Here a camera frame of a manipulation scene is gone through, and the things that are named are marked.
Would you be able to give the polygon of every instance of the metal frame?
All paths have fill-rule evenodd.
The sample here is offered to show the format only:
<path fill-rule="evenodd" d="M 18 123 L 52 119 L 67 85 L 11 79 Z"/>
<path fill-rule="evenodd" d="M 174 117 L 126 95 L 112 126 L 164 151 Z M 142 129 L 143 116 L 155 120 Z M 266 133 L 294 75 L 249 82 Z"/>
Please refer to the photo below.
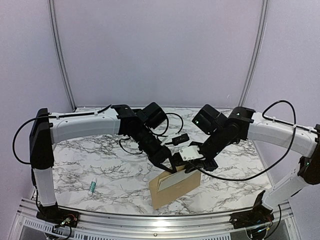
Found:
<path fill-rule="evenodd" d="M 264 40 L 264 34 L 265 34 L 266 25 L 267 25 L 268 6 L 269 6 L 269 0 L 262 0 L 259 27 L 258 27 L 258 32 L 256 35 L 253 54 L 252 54 L 249 70 L 246 75 L 243 90 L 242 90 L 241 97 L 240 97 L 239 104 L 238 104 L 238 106 L 241 106 L 241 107 L 246 102 L 246 99 L 247 99 L 247 96 L 249 93 L 249 89 L 250 89 L 250 85 L 251 85 L 253 77 L 254 77 L 259 53 L 260 53 L 262 43 Z"/>
<path fill-rule="evenodd" d="M 292 226 L 293 213 L 288 202 L 281 204 L 282 219 L 288 220 Z M 9 240 L 17 240 L 21 234 L 26 220 L 42 224 L 50 228 L 52 224 L 36 219 L 37 207 L 34 200 L 23 198 L 18 208 L 14 223 L 9 235 Z M 228 236 L 244 228 L 234 229 L 229 222 L 230 215 L 235 211 L 207 213 L 201 215 L 181 216 L 142 216 L 124 215 L 102 212 L 78 210 L 80 212 L 77 228 L 74 228 L 72 239 L 90 239 L 89 236 L 99 236 L 100 239 L 138 240 L 138 239 L 189 239 L 205 240 L 217 236 Z M 274 216 L 279 218 L 279 210 L 274 210 Z"/>
<path fill-rule="evenodd" d="M 56 7 L 54 0 L 48 0 L 48 7 L 49 7 L 49 15 L 50 15 L 50 22 L 51 22 L 51 29 L 53 34 L 53 42 L 54 47 L 56 51 L 56 56 L 59 64 L 59 68 L 61 71 L 61 77 L 65 89 L 65 93 L 68 99 L 68 102 L 70 104 L 70 107 L 73 111 L 76 110 L 76 103 L 75 99 L 71 90 L 71 85 L 64 61 L 64 56 L 62 52 L 60 37 L 59 37 L 59 30 L 58 30 L 58 23 L 57 23 L 57 17 L 56 17 Z"/>

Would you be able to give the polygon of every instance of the glue stick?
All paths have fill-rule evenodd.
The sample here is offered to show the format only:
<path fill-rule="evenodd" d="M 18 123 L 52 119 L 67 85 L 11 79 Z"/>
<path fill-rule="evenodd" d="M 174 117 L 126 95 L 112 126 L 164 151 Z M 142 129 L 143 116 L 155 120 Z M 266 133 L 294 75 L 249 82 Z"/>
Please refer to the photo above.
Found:
<path fill-rule="evenodd" d="M 89 191 L 88 191 L 88 195 L 89 195 L 89 196 L 92 196 L 92 195 L 94 194 L 96 185 L 97 185 L 97 178 L 94 177 L 94 178 L 92 179 L 92 182 L 91 182 L 91 185 L 90 185 L 90 188 L 89 188 Z"/>

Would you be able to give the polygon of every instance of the white wall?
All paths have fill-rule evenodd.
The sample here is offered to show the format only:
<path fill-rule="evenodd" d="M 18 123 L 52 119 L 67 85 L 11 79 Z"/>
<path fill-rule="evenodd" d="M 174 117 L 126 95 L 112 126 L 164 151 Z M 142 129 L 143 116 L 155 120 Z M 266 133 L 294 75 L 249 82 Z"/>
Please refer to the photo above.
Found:
<path fill-rule="evenodd" d="M 261 0 L 55 0 L 78 106 L 235 107 Z"/>
<path fill-rule="evenodd" d="M 314 127 L 320 123 L 320 2 L 318 0 L 271 0 L 262 50 L 249 90 L 246 107 L 262 112 L 271 103 L 286 99 L 295 107 L 297 121 Z M 292 121 L 289 106 L 281 105 L 270 116 Z M 285 149 L 258 142 L 268 165 Z M 271 176 L 275 182 L 298 163 L 291 153 Z M 303 240 L 320 236 L 320 186 L 309 186 L 290 200 Z"/>
<path fill-rule="evenodd" d="M 70 111 L 58 67 L 44 0 L 2 0 L 0 4 L 0 238 L 8 239 L 22 197 L 32 190 L 30 166 L 12 153 L 17 128 L 38 109 Z M 27 126 L 16 142 L 29 161 Z"/>

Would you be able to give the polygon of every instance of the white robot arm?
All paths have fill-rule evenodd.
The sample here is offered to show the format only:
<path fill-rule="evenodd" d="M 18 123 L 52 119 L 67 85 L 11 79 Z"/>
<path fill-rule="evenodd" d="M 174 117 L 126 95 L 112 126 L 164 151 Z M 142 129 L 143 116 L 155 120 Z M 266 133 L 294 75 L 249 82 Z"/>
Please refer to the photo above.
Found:
<path fill-rule="evenodd" d="M 194 167 L 206 171 L 215 170 L 218 165 L 214 157 L 226 146 L 240 140 L 263 141 L 287 148 L 296 127 L 278 123 L 275 119 L 267 120 L 261 113 L 245 107 L 236 107 L 226 117 L 213 107 L 205 105 L 192 122 L 209 135 L 208 139 L 204 143 L 192 142 L 190 146 L 172 155 L 150 131 L 150 128 L 156 128 L 166 119 L 165 113 L 156 103 L 139 110 L 132 110 L 127 105 L 113 105 L 101 111 L 87 113 L 48 113 L 43 108 L 37 117 L 39 119 L 35 121 L 29 139 L 30 163 L 42 213 L 45 214 L 40 218 L 45 220 L 54 219 L 58 209 L 52 175 L 54 157 L 51 145 L 54 143 L 101 134 L 128 135 L 138 143 L 140 150 L 147 154 L 156 167 L 175 172 L 176 166 L 185 165 L 185 172 L 188 173 L 195 170 Z M 320 128 L 307 129 L 309 131 L 296 128 L 291 146 L 291 150 L 303 156 L 299 166 L 274 187 L 258 195 L 253 210 L 248 213 L 251 225 L 270 217 L 278 204 L 303 187 L 320 183 L 320 174 L 317 174 L 320 171 L 320 144 L 315 133 Z M 172 169 L 162 165 L 166 159 L 170 160 Z M 235 228 L 247 226 L 248 221 L 234 223 Z"/>

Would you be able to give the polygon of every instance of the marble table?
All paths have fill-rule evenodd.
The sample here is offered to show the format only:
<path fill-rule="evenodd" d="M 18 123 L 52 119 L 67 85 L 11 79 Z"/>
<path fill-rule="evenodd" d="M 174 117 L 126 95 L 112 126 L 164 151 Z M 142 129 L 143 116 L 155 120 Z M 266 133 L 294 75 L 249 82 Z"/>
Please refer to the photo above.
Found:
<path fill-rule="evenodd" d="M 78 111 L 92 111 L 80 108 Z M 192 141 L 204 142 L 208 137 L 191 120 L 199 108 L 163 108 L 167 113 L 183 117 L 182 132 Z M 225 115 L 229 109 L 220 109 Z M 181 121 L 169 116 L 168 132 L 175 133 Z M 159 126 L 158 133 L 165 125 Z M 123 136 L 97 135 L 63 141 L 54 149 L 53 179 L 58 204 L 77 209 L 132 215 L 188 215 L 236 210 L 251 207 L 258 193 L 271 184 L 266 174 L 246 182 L 217 180 L 202 174 L 201 185 L 159 209 L 154 210 L 149 191 L 149 181 L 162 170 L 153 166 L 145 154 L 130 155 L 119 146 Z M 137 144 L 122 141 L 129 152 L 137 152 Z M 178 151 L 189 142 L 172 151 Z M 250 141 L 226 147 L 217 157 L 219 166 L 215 175 L 229 178 L 245 178 L 264 169 L 258 153 Z M 93 177 L 97 185 L 93 196 L 88 189 Z"/>

